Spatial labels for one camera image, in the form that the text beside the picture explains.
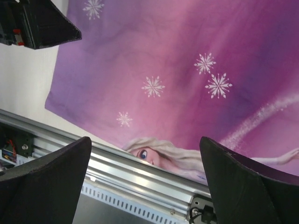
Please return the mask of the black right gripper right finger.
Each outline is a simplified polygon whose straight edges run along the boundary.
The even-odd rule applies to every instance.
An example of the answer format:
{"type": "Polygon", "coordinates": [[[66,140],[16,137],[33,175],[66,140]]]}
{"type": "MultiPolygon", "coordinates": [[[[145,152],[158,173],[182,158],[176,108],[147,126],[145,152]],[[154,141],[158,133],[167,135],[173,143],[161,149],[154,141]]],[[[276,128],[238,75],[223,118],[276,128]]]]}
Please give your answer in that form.
{"type": "Polygon", "coordinates": [[[299,178],[200,140],[208,188],[220,224],[298,224],[299,178]]]}

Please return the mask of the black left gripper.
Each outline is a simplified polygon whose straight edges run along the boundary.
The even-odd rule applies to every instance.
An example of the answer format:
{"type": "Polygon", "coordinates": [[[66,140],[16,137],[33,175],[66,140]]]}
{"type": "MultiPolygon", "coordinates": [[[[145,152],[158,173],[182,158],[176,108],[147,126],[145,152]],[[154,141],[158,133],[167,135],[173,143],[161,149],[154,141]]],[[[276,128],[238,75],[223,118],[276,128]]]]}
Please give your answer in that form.
{"type": "Polygon", "coordinates": [[[81,31],[50,0],[2,0],[0,42],[44,49],[82,39],[81,31]]]}

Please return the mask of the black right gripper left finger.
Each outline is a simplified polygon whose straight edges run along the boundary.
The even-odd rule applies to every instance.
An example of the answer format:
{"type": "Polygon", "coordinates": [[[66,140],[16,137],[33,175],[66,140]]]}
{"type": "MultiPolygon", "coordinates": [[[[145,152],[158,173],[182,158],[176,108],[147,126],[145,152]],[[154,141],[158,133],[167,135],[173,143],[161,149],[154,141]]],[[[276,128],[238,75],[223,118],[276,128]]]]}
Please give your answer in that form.
{"type": "Polygon", "coordinates": [[[0,173],[2,224],[71,224],[90,160],[89,137],[0,173]]]}

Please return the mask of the purple Frozen placemat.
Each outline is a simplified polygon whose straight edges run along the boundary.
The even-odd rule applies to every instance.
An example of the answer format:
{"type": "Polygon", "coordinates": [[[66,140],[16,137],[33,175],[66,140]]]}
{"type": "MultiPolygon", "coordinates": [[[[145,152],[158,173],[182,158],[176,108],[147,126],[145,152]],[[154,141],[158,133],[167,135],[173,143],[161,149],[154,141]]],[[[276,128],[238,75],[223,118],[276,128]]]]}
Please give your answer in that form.
{"type": "Polygon", "coordinates": [[[45,107],[147,163],[206,182],[209,137],[299,173],[296,0],[71,0],[45,107]]]}

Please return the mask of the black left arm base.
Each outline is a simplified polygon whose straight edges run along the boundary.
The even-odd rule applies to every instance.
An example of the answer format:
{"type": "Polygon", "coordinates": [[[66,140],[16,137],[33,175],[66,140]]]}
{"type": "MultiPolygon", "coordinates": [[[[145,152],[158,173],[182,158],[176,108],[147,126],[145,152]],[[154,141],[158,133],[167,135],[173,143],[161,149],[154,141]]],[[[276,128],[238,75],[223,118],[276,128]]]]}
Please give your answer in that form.
{"type": "Polygon", "coordinates": [[[16,163],[17,155],[28,158],[34,151],[34,135],[0,124],[0,157],[16,163]]]}

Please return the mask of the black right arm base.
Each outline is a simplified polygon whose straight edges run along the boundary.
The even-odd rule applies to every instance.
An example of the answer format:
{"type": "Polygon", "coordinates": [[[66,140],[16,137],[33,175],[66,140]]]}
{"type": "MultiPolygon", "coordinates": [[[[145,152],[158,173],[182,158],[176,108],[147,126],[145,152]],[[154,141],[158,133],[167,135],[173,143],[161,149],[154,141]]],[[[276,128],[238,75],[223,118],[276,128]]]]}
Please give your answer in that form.
{"type": "Polygon", "coordinates": [[[193,196],[186,219],[190,224],[218,223],[211,199],[199,194],[193,196]]]}

